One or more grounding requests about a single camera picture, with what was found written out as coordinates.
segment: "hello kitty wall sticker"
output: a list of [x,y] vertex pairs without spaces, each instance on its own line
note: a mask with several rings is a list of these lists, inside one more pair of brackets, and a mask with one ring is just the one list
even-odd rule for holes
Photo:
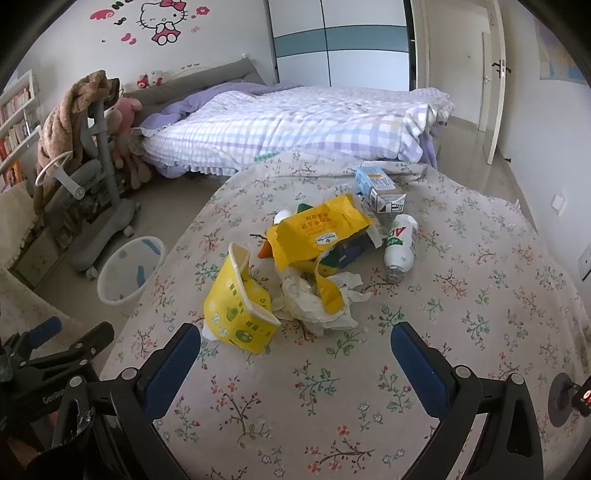
[[[137,8],[138,4],[129,5],[134,0],[116,1],[111,7],[116,10],[126,11],[129,15],[130,8]],[[191,19],[197,18],[199,15],[207,15],[210,12],[208,7],[197,7],[194,9],[193,14],[190,16]],[[91,20],[106,20],[115,16],[115,12],[111,9],[103,9],[94,12],[91,16]],[[160,0],[157,2],[144,2],[140,6],[139,20],[136,22],[142,28],[142,30],[148,29],[153,30],[153,34],[150,37],[153,42],[156,42],[159,46],[167,44],[173,44],[178,40],[181,31],[177,28],[177,25],[189,17],[189,9],[187,2],[182,0]],[[126,17],[120,17],[114,19],[113,25],[121,26],[125,24]],[[194,25],[191,28],[191,33],[199,31],[200,27]],[[127,32],[121,41],[134,45],[137,41],[131,33]]]
[[176,25],[187,18],[187,4],[181,1],[161,0],[142,5],[139,23],[142,28],[155,30],[152,40],[158,45],[174,43],[181,34]]

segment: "wardrobe door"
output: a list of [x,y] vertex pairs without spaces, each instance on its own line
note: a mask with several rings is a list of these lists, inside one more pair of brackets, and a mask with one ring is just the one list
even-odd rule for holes
[[269,0],[273,37],[324,28],[320,0]]
[[408,91],[408,53],[384,50],[329,52],[333,87]]
[[322,0],[326,27],[343,25],[406,26],[403,0]]
[[294,82],[303,86],[330,86],[326,51],[278,57],[277,70],[280,82]]
[[408,90],[403,0],[322,0],[332,86]]
[[280,82],[330,86],[320,0],[269,0]]

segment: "brown blanket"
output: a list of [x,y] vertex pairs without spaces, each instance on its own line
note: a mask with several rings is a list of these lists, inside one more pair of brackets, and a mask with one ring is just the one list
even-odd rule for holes
[[[91,73],[72,85],[43,125],[37,147],[37,174],[52,159],[70,150],[74,152],[74,157],[64,169],[71,173],[80,167],[83,157],[80,126],[83,121],[88,121],[86,109],[98,100],[105,101],[106,109],[114,105],[118,98],[119,79],[107,79],[104,70]],[[46,179],[43,186],[35,187],[33,206],[38,215],[59,188],[57,180],[48,176]]]

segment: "stuffed animal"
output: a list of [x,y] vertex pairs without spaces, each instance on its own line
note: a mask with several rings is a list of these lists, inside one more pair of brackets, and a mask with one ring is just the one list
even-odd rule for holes
[[164,81],[164,72],[162,70],[154,70],[148,75],[148,83],[151,87],[160,86]]
[[136,85],[139,89],[148,88],[150,86],[150,83],[148,81],[148,74],[144,73],[143,75],[140,75],[138,81],[136,82]]
[[113,108],[107,113],[107,129],[109,133],[116,135],[115,147],[111,152],[116,168],[123,168],[126,164],[131,176],[131,187],[137,190],[143,183],[152,178],[152,172],[143,160],[131,152],[129,141],[131,140],[131,126],[134,123],[135,113],[142,109],[142,104],[135,98],[121,97]]

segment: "pink plush toy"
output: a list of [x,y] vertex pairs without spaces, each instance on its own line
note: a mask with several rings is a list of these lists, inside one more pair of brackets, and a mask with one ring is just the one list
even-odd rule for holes
[[107,128],[110,133],[116,135],[115,148],[111,157],[115,167],[128,166],[131,174],[131,187],[137,190],[143,183],[152,178],[152,172],[142,159],[131,152],[129,141],[131,139],[131,126],[134,123],[135,113],[141,111],[142,104],[135,98],[121,97],[106,116]]

